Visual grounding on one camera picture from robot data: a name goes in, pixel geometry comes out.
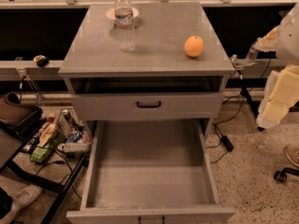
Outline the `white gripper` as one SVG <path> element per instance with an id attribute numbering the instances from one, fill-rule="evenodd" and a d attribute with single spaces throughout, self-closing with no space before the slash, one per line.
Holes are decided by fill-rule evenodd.
<path id="1" fill-rule="evenodd" d="M 278 26 L 262 38 L 258 38 L 255 48 L 269 52 L 277 49 Z M 263 99 L 258 109 L 256 123 L 264 129 L 278 125 L 299 101 L 299 66 L 287 65 L 280 72 L 272 71 L 266 81 Z"/>

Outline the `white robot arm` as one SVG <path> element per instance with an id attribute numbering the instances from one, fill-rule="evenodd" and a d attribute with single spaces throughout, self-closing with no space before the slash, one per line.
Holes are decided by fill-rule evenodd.
<path id="1" fill-rule="evenodd" d="M 266 81 L 264 98 L 256 122 L 264 129 L 278 125 L 299 101 L 299 4 L 282 19 L 280 25 L 259 39 L 258 51 L 274 51 L 286 66 L 272 72 Z"/>

